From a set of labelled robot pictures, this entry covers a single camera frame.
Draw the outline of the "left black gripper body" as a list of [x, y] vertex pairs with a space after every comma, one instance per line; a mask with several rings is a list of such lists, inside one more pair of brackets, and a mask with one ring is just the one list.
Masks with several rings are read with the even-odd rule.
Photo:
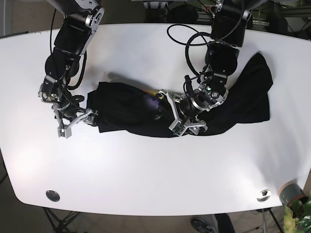
[[199, 115], [222, 105], [226, 101], [228, 93], [227, 89], [220, 94], [217, 91], [212, 91], [209, 86], [201, 85], [191, 95], [160, 90], [158, 96], [171, 106], [174, 121], [169, 129], [173, 134], [181, 137], [185, 134], [205, 133], [208, 126], [204, 120], [199, 119]]

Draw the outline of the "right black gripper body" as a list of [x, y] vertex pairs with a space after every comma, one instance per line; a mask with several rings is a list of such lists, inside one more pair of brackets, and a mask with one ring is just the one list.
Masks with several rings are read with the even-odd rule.
[[93, 111], [90, 108], [73, 107], [68, 103], [61, 107], [60, 104], [54, 103], [52, 110], [55, 114], [55, 118], [58, 122], [58, 136], [69, 138], [72, 135], [71, 129], [73, 126], [82, 122], [90, 126], [97, 126], [95, 118], [98, 115], [97, 111]]

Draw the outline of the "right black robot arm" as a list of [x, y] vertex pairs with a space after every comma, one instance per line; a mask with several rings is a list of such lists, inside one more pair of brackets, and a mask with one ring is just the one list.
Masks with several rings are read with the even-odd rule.
[[51, 0], [49, 4], [64, 16], [56, 39], [50, 41], [50, 55], [45, 62], [46, 76], [38, 96], [51, 104], [59, 124], [59, 137], [69, 138], [72, 127], [84, 121], [92, 124], [95, 113], [81, 108], [84, 96], [71, 94], [83, 79], [87, 47], [104, 15], [99, 0]]

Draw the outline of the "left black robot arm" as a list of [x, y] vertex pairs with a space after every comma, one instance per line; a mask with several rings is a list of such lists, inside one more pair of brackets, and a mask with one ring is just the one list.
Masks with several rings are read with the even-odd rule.
[[[199, 115], [226, 101], [228, 90], [225, 85], [228, 76], [237, 69], [239, 49], [243, 45], [250, 17], [251, 9], [244, 1], [220, 0], [213, 13], [211, 32], [196, 32], [184, 43], [187, 65], [199, 86], [193, 88], [193, 79], [186, 75], [182, 94], [164, 90], [158, 92], [158, 96], [164, 97], [172, 108], [174, 121], [169, 129], [174, 135], [198, 135], [208, 130], [207, 123], [200, 120]], [[205, 66], [200, 72], [194, 70], [189, 57], [189, 49], [196, 45], [193, 41], [198, 37], [210, 38], [209, 42], [203, 43], [207, 52]]]

